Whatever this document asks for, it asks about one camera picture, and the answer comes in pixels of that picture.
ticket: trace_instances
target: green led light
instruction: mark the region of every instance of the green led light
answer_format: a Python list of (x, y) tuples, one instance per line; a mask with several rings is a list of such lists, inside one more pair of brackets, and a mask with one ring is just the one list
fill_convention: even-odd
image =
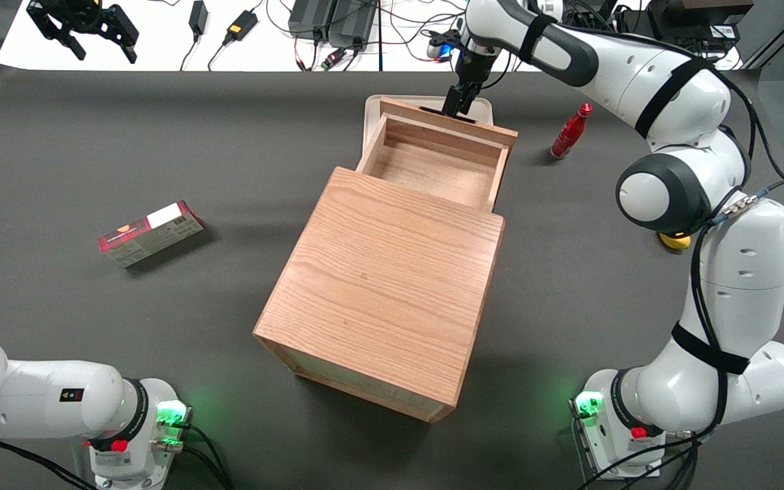
[(180, 400), (159, 402), (156, 406), (156, 420), (164, 424), (178, 424), (186, 418), (186, 406)]
[(574, 402), (579, 415), (583, 419), (590, 419), (597, 416), (598, 411), (604, 407), (604, 395), (597, 391), (583, 391), (576, 395)]

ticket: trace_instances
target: red bottle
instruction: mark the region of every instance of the red bottle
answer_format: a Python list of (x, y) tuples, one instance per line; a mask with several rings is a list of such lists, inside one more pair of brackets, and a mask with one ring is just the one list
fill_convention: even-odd
[(585, 131), (585, 118), (588, 118), (589, 114), (591, 114), (591, 103), (583, 103), (580, 105), (579, 111), (564, 123), (564, 128), (562, 128), (561, 133), (556, 137), (553, 148), (550, 149), (550, 152), (553, 153), (554, 157), (564, 158), (567, 156), (567, 153), (573, 148), (576, 140), (579, 140), (579, 137), (583, 135), (583, 131)]

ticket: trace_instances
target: open drawer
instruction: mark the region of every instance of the open drawer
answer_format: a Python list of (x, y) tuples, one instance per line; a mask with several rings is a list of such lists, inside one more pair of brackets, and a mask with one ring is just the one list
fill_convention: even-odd
[(383, 97), (357, 172), (491, 212), (517, 136)]

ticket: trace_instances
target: white tray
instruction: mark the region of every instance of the white tray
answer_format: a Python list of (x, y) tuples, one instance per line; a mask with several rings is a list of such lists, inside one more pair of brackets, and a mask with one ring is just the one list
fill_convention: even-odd
[[(368, 144), (368, 139), (371, 133), (374, 132), (374, 127), (377, 121), (380, 120), (380, 97), (394, 97), (394, 99), (401, 100), (402, 102), (414, 103), (415, 105), (423, 106), (423, 108), (437, 109), (440, 111), (444, 108), (444, 97), (427, 96), (427, 95), (372, 95), (365, 100), (365, 131), (361, 137), (361, 149), (364, 151), (365, 146)], [(477, 97), (470, 105), (469, 114), (460, 114), (461, 117), (471, 118), (485, 124), (495, 124), (492, 119), (492, 105), (482, 97)]]

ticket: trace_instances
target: red cap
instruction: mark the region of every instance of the red cap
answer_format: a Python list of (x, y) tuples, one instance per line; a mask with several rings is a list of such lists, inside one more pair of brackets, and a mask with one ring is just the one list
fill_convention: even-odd
[(631, 437), (633, 438), (644, 438), (647, 436), (647, 431), (643, 427), (632, 427), (631, 428)]
[(591, 103), (586, 102), (579, 106), (580, 116), (587, 118), (589, 117), (589, 114), (591, 114)]
[(111, 443), (111, 451), (115, 453), (122, 453), (125, 451), (128, 445), (129, 445), (129, 441), (122, 440), (122, 438), (119, 438), (118, 440), (115, 440)]

